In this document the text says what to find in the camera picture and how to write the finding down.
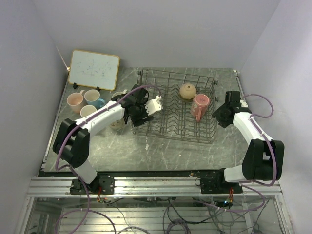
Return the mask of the large beige mug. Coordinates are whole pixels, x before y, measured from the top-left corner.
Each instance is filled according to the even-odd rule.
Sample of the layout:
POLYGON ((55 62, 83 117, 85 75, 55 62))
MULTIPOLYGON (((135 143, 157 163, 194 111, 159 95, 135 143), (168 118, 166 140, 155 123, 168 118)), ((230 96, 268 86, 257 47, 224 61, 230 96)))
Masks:
POLYGON ((120 129, 124 126, 124 120, 120 119, 117 121, 112 122, 109 127, 112 129, 120 129))

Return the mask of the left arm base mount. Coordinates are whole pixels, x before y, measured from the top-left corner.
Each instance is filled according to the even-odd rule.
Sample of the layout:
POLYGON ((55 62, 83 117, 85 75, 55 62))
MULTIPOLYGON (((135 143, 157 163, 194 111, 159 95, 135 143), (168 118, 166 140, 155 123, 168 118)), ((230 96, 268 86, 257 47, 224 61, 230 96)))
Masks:
POLYGON ((98 174, 96 171, 75 172, 77 179, 73 179, 70 187, 71 195, 104 194, 112 195, 115 189, 115 180, 107 174, 98 174))

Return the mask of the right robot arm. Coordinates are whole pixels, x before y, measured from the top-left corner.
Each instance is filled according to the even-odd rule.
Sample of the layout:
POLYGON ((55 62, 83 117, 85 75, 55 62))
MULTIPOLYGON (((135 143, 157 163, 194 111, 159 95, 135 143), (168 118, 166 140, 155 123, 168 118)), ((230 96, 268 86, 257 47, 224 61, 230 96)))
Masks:
POLYGON ((269 115, 253 113, 239 91, 227 91, 224 104, 213 113, 222 128, 233 125, 248 144, 242 164, 224 168, 223 176, 215 180, 214 185, 221 193, 227 192, 232 183, 254 182, 269 187, 281 178, 285 145, 270 137, 255 120, 255 117, 270 118, 274 107, 266 97, 256 96, 268 102, 271 107, 269 115))

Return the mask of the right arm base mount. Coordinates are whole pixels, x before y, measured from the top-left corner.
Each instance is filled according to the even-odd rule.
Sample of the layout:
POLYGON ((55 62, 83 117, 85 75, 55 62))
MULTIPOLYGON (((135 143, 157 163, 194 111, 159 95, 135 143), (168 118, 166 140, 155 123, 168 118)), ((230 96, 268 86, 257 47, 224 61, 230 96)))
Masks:
POLYGON ((243 192, 239 183, 229 183, 216 176, 198 177, 195 185, 200 188, 202 194, 241 194, 243 192))

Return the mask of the salmon pink mug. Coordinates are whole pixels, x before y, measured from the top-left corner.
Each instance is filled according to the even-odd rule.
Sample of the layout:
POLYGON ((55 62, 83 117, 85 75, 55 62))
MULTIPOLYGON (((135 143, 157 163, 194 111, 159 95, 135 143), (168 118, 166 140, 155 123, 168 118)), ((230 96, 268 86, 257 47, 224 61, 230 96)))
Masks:
POLYGON ((84 99, 84 90, 80 92, 72 93, 67 98, 67 104, 70 106, 74 113, 79 114, 81 109, 86 105, 86 101, 84 99))

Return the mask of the pink floral mug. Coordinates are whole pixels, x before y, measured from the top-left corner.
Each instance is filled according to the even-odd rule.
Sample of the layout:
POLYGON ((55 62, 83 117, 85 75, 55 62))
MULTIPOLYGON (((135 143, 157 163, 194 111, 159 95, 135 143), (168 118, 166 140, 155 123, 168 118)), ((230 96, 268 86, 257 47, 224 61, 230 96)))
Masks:
POLYGON ((207 108, 210 104, 210 98, 205 94, 197 94, 193 98, 191 106, 191 115, 195 118, 196 122, 200 122, 207 108))

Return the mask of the light pink faceted mug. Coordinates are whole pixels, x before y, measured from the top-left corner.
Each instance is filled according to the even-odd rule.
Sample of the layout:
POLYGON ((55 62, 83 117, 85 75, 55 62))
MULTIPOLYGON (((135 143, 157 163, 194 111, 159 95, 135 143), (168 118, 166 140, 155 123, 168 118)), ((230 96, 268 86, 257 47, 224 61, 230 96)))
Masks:
POLYGON ((86 105, 84 107, 82 107, 81 111, 80 111, 80 116, 81 117, 87 117, 88 115, 96 112, 97 109, 95 106, 93 105, 86 105))

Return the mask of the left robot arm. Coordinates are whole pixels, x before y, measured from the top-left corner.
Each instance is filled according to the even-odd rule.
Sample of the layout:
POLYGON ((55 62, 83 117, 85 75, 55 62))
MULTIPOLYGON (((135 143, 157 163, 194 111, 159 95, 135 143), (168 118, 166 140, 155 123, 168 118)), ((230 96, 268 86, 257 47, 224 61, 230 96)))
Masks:
POLYGON ((58 130, 53 144, 53 152, 58 157, 56 171, 61 170, 59 161, 66 161, 72 173, 77 177, 71 188, 71 194, 114 192, 115 180, 110 175, 100 175, 88 160, 90 140, 111 123, 122 120, 131 121, 137 127, 153 119, 153 114, 162 110, 161 95, 149 98, 147 88, 150 85, 134 85, 131 91, 117 95, 99 110, 75 121, 65 119, 58 130))

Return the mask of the blue mug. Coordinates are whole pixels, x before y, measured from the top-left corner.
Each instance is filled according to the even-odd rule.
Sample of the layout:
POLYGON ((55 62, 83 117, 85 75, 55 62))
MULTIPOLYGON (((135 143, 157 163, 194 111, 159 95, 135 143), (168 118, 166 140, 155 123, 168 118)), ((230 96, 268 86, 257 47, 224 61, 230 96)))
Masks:
POLYGON ((88 105, 94 106, 97 110, 104 107, 106 102, 100 97, 100 92, 98 90, 88 90, 84 94, 84 99, 88 105))

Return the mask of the white speckled mug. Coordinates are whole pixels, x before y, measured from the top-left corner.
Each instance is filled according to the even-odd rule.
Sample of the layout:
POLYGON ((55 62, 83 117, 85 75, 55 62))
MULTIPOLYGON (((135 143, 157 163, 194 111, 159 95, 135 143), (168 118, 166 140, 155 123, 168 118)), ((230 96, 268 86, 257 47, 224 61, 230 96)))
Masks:
POLYGON ((116 96, 119 96, 119 95, 124 95, 128 92, 127 89, 123 90, 123 91, 118 91, 118 92, 115 92, 113 95, 112 95, 112 98, 116 97, 116 96))

